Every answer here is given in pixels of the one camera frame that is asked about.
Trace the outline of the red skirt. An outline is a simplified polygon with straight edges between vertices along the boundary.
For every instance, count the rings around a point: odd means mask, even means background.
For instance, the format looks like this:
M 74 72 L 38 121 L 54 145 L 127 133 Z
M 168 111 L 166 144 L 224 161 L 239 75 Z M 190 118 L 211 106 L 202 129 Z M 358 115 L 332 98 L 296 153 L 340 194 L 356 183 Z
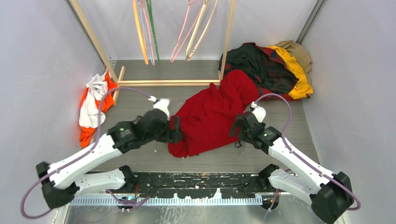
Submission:
M 254 82 L 241 70 L 229 72 L 219 86 L 210 84 L 185 101 L 171 117 L 180 120 L 182 139 L 169 143 L 174 157 L 195 156 L 238 141 L 231 136 L 235 117 L 259 97 Z

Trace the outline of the beige plastic hanger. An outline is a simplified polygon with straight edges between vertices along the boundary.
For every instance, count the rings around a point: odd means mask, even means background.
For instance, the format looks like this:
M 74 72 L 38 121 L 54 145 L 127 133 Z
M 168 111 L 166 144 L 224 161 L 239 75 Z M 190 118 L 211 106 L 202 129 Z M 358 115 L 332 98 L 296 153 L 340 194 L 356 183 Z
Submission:
M 186 61 L 190 61 L 195 56 L 217 10 L 218 0 L 215 0 L 213 7 L 211 8 L 211 11 L 209 13 L 208 19 L 204 24 L 203 28 L 201 28 L 203 25 L 204 17 L 209 9 L 209 2 L 210 0 L 204 0 L 202 2 L 202 6 L 198 12 L 198 15 L 196 16 L 196 19 L 194 20 L 194 23 L 191 26 L 190 31 L 188 32 L 187 36 L 190 37 L 190 40 L 188 41 L 185 52 Z

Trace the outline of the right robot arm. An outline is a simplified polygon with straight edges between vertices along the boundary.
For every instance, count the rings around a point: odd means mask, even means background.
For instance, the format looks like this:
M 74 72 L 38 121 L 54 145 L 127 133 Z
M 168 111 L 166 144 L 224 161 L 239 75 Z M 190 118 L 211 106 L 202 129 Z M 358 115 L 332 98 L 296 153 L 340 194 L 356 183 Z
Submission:
M 262 150 L 291 170 L 288 173 L 269 164 L 258 174 L 262 190 L 282 190 L 299 198 L 327 224 L 335 223 L 346 210 L 361 207 L 348 175 L 336 174 L 311 160 L 285 138 L 283 131 L 267 127 L 264 117 L 265 112 L 258 110 L 237 115 L 230 131 L 231 136 L 236 135 L 240 141 Z

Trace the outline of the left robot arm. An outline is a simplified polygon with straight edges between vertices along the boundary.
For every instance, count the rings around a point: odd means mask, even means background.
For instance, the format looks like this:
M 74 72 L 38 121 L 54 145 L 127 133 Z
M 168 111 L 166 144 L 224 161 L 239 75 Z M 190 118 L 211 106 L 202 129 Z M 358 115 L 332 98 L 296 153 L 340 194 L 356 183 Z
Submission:
M 137 181 L 127 165 L 108 172 L 91 173 L 98 165 L 152 141 L 178 143 L 182 139 L 180 118 L 152 109 L 133 121 L 121 121 L 97 141 L 62 161 L 37 164 L 44 200 L 50 209 L 70 203 L 75 197 L 103 190 L 136 189 Z

